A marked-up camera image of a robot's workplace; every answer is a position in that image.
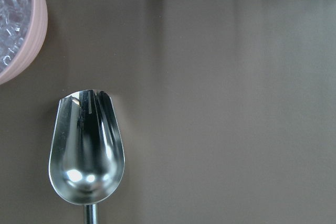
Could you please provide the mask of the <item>steel ice scoop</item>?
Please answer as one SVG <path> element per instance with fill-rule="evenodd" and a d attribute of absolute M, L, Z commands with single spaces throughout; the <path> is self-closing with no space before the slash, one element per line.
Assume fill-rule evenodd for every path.
<path fill-rule="evenodd" d="M 98 223 L 98 203 L 119 186 L 125 168 L 112 98 L 82 90 L 59 101 L 48 174 L 63 200 L 84 207 L 84 222 Z"/>

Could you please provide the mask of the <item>pink bowl of ice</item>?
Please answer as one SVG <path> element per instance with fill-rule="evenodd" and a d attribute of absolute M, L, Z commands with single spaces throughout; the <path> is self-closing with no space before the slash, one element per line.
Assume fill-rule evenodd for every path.
<path fill-rule="evenodd" d="M 1 0 L 1 84 L 36 58 L 48 25 L 46 0 Z"/>

